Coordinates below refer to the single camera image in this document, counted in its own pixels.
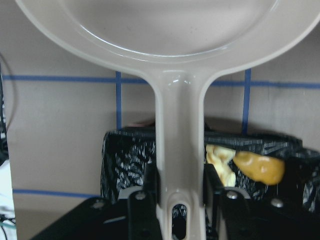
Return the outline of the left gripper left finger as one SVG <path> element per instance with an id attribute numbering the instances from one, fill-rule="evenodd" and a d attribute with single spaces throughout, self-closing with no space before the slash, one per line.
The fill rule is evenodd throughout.
<path id="1" fill-rule="evenodd" d="M 145 165 L 144 174 L 143 174 L 142 189 L 143 191 L 151 194 L 155 205 L 159 203 L 159 191 L 160 191 L 159 187 L 160 187 L 160 177 L 159 177 L 157 165 L 155 163 L 147 163 Z"/>

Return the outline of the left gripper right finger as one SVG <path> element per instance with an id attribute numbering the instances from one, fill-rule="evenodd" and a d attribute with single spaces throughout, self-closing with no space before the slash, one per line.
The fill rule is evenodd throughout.
<path id="1" fill-rule="evenodd" d="M 206 225 L 212 232 L 219 230 L 219 199 L 224 186 L 213 164 L 205 163 L 203 170 L 203 203 Z"/>

